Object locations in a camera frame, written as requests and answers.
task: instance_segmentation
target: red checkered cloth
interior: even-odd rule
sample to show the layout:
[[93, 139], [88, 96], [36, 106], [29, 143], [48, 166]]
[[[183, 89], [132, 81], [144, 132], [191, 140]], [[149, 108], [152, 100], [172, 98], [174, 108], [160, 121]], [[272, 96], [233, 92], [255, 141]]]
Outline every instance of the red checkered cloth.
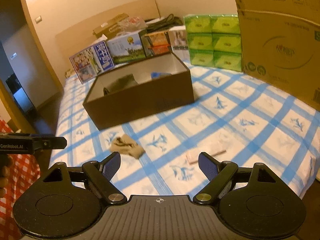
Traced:
[[[12, 132], [1, 117], [0, 131]], [[40, 177], [40, 168], [32, 155], [10, 156], [13, 158], [13, 166], [10, 168], [9, 184], [5, 188], [4, 198], [0, 199], [0, 239], [16, 240], [21, 234], [12, 217], [12, 207], [21, 194]]]

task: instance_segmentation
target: crosshair mark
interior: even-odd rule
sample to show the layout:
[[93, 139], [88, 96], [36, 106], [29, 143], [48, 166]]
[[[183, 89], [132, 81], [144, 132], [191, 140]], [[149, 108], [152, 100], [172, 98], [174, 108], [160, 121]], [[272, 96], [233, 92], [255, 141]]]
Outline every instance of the crosshair mark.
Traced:
[[157, 201], [159, 204], [161, 204], [165, 200], [163, 198], [157, 198], [155, 201]]

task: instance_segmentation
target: product box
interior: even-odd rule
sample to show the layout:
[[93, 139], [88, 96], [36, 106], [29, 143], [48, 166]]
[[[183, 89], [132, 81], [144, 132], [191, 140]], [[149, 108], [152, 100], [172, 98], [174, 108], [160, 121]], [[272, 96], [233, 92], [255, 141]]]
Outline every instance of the product box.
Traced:
[[320, 0], [236, 3], [244, 71], [320, 111]]
[[213, 50], [211, 33], [188, 33], [187, 38], [190, 49]]
[[186, 26], [175, 26], [168, 31], [172, 51], [182, 61], [190, 61]]
[[110, 54], [115, 64], [145, 58], [141, 37], [146, 30], [126, 33], [107, 41]]
[[189, 52], [192, 65], [214, 67], [213, 51], [190, 49]]
[[98, 74], [114, 67], [114, 63], [104, 41], [91, 45], [71, 56], [69, 59], [81, 83], [85, 83]]
[[184, 22], [188, 33], [211, 33], [210, 15], [187, 15]]
[[214, 50], [241, 53], [241, 36], [236, 34], [212, 34]]
[[240, 34], [239, 18], [233, 14], [210, 15], [213, 33]]
[[97, 28], [93, 30], [93, 35], [100, 38], [103, 34], [108, 38], [112, 39], [121, 31], [121, 28], [117, 24], [117, 22], [122, 21], [129, 17], [126, 13], [122, 13], [108, 20], [107, 22], [101, 24]]
[[[151, 78], [153, 72], [168, 73]], [[132, 74], [137, 85], [112, 91], [104, 88]], [[172, 52], [115, 68], [99, 75], [83, 106], [99, 130], [194, 102], [190, 70]]]
[[171, 45], [161, 45], [156, 47], [149, 47], [153, 56], [163, 54], [171, 50]]
[[241, 54], [215, 51], [213, 58], [215, 67], [242, 71]]
[[175, 46], [188, 46], [187, 44], [187, 32], [186, 26], [175, 26], [169, 29], [168, 31], [170, 44], [173, 49]]
[[144, 35], [151, 47], [170, 45], [168, 31], [159, 31]]

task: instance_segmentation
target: circular pad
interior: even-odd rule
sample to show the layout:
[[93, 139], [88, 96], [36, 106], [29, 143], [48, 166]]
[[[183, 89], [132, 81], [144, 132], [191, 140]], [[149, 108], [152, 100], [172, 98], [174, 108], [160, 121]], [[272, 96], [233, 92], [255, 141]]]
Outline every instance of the circular pad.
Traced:
[[247, 200], [247, 208], [258, 216], [271, 217], [283, 210], [283, 204], [275, 197], [259, 195]]
[[64, 195], [49, 195], [38, 200], [37, 210], [46, 216], [58, 216], [68, 212], [73, 206], [71, 198]]
[[282, 188], [243, 187], [227, 193], [219, 203], [222, 220], [249, 238], [276, 239], [294, 234], [305, 218], [300, 198]]
[[65, 238], [81, 233], [99, 217], [101, 206], [90, 191], [58, 182], [34, 184], [13, 206], [13, 217], [24, 234]]

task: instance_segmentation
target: sock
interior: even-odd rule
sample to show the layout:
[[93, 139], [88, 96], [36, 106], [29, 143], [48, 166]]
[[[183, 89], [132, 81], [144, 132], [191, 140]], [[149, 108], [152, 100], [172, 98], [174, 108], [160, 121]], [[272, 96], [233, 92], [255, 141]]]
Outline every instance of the sock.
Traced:
[[127, 134], [124, 134], [122, 137], [117, 137], [111, 142], [110, 152], [119, 152], [120, 154], [130, 155], [138, 159], [145, 150]]

